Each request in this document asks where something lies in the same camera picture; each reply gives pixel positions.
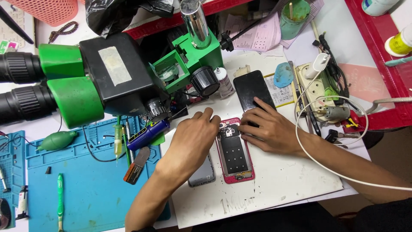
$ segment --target black smartphone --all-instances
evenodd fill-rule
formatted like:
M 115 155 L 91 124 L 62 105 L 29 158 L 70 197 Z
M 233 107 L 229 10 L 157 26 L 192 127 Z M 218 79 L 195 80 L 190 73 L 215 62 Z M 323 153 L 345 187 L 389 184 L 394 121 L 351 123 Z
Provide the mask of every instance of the black smartphone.
M 233 85 L 244 112 L 255 107 L 263 109 L 253 100 L 254 97 L 258 97 L 276 110 L 261 71 L 256 70 L 236 77 L 233 79 Z M 249 125 L 259 127 L 255 123 L 249 123 Z

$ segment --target blue silicone repair mat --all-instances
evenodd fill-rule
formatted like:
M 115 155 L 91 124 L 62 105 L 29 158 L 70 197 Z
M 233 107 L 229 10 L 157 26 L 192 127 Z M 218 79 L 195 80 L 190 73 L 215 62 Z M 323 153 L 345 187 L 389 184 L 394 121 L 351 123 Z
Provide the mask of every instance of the blue silicone repair mat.
M 93 154 L 100 160 L 115 157 L 113 153 L 114 128 L 117 119 L 99 122 L 85 127 L 87 140 Z M 129 118 L 131 131 L 143 128 L 137 117 Z M 57 175 L 63 174 L 65 232 L 99 232 L 124 227 L 124 217 L 140 188 L 155 170 L 161 158 L 159 146 L 149 146 L 150 157 L 135 185 L 123 181 L 127 171 L 127 159 L 123 156 L 118 164 L 98 162 L 86 148 L 83 131 L 76 129 L 78 136 L 66 148 L 58 151 L 35 151 L 26 145 L 28 168 L 29 231 L 52 232 L 58 230 L 57 220 Z M 42 140 L 33 143 L 41 144 Z M 47 167 L 51 174 L 45 174 Z M 170 218 L 167 205 L 161 218 Z
M 24 130 L 0 136 L 0 167 L 5 175 L 9 192 L 3 192 L 3 184 L 0 180 L 0 198 L 5 198 L 9 203 L 11 221 L 8 228 L 16 227 L 16 215 L 14 208 L 19 206 L 19 192 L 21 186 L 26 183 L 24 162 Z

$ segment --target hand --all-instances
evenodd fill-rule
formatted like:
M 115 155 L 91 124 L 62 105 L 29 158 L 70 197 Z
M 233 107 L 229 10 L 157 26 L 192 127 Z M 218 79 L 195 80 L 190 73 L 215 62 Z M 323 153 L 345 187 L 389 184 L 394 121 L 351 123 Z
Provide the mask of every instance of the hand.
M 176 181 L 179 186 L 203 164 L 219 132 L 220 117 L 212 108 L 196 112 L 192 118 L 179 123 L 163 158 L 156 169 Z
M 239 131 L 252 134 L 242 135 L 241 138 L 256 145 L 264 152 L 294 154 L 306 157 L 296 139 L 295 125 L 279 114 L 270 105 L 264 103 L 259 98 L 254 98 L 255 102 L 263 109 L 253 108 L 246 111 L 241 119 Z M 259 128 L 247 125 L 247 122 L 254 122 Z M 301 141 L 310 139 L 310 134 L 298 129 Z

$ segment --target smartphone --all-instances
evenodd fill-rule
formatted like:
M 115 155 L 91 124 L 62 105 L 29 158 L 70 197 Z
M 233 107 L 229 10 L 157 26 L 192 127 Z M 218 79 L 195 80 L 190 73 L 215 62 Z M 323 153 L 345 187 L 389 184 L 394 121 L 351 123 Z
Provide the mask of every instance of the smartphone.
M 248 146 L 240 138 L 242 133 L 237 129 L 239 125 L 239 118 L 221 121 L 216 137 L 223 178 L 227 184 L 255 178 Z
M 255 107 L 263 109 L 253 100 L 253 97 L 258 97 L 273 109 L 276 109 L 262 72 L 259 70 L 236 77 L 233 79 L 233 85 L 244 112 Z
M 200 166 L 200 168 L 193 173 L 187 183 L 189 184 L 189 187 L 196 187 L 212 183 L 215 180 L 215 171 L 213 170 L 212 161 L 210 160 L 210 155 L 208 154 L 202 166 Z

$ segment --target wooden stick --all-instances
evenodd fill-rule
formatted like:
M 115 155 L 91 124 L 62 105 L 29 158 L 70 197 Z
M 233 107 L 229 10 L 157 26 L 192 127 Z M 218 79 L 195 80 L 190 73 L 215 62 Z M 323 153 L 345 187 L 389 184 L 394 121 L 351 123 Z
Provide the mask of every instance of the wooden stick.
M 290 14 L 290 19 L 293 20 L 293 9 L 292 9 L 292 3 L 289 3 L 289 14 Z

